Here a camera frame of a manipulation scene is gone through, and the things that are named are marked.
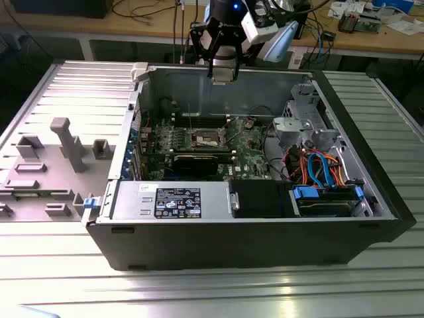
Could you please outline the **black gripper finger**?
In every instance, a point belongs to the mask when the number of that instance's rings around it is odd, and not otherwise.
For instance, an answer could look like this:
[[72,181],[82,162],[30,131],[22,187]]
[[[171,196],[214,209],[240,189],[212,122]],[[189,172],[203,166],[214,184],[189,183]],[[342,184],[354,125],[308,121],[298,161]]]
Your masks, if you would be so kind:
[[214,82],[234,82],[242,62],[242,41],[238,32],[219,31],[214,58]]
[[[207,48],[201,43],[201,37],[205,34],[210,37]],[[213,60],[217,53],[217,28],[207,23],[191,23],[189,35],[197,60],[203,59],[209,63],[207,77],[212,78]]]

